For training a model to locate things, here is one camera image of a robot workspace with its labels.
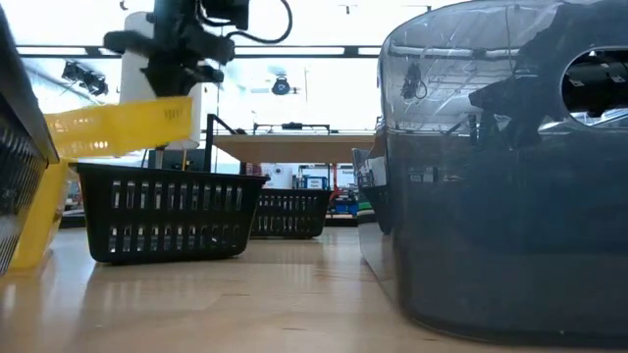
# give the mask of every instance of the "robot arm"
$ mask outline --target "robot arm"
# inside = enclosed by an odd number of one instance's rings
[[[112,31],[105,35],[104,46],[120,54],[132,51],[148,58],[142,72],[156,96],[187,95],[199,82],[223,81],[221,71],[198,63],[210,59],[225,65],[233,60],[233,36],[264,44],[286,39],[292,29],[292,12],[287,0],[281,1],[288,11],[288,29],[276,40],[242,31],[248,29],[249,0],[155,0],[154,11],[146,18],[154,25],[152,38],[132,30]],[[203,25],[234,25],[240,30],[221,36],[205,31]]]

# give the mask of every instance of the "wooden floor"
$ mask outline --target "wooden floor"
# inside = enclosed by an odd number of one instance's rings
[[[408,323],[362,261],[355,228],[257,240],[238,259],[95,265],[64,231],[37,277],[0,278],[0,352],[539,352]]]

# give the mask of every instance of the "shelf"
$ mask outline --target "shelf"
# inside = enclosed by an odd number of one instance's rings
[[[351,163],[351,150],[370,150],[374,135],[216,135],[214,145],[247,163]]]

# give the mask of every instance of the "black plastic basket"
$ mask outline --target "black plastic basket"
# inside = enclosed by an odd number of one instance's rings
[[[77,164],[89,251],[105,263],[229,258],[246,248],[258,176]]]
[[[48,163],[57,163],[46,122],[0,5],[0,275],[9,268]]]
[[[30,203],[47,161],[32,138],[12,126],[0,112],[0,275],[4,274],[20,240]]]
[[[321,235],[332,191],[262,189],[251,237]]]

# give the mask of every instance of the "yellow plastic object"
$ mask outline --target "yellow plastic object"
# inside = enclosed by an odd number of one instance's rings
[[[46,115],[61,157],[124,156],[189,138],[189,97],[89,107]]]
[[[68,167],[69,163],[75,161],[61,158],[59,164],[49,165],[44,172],[9,271],[36,268],[46,255],[63,217],[70,181],[78,179],[76,173]]]

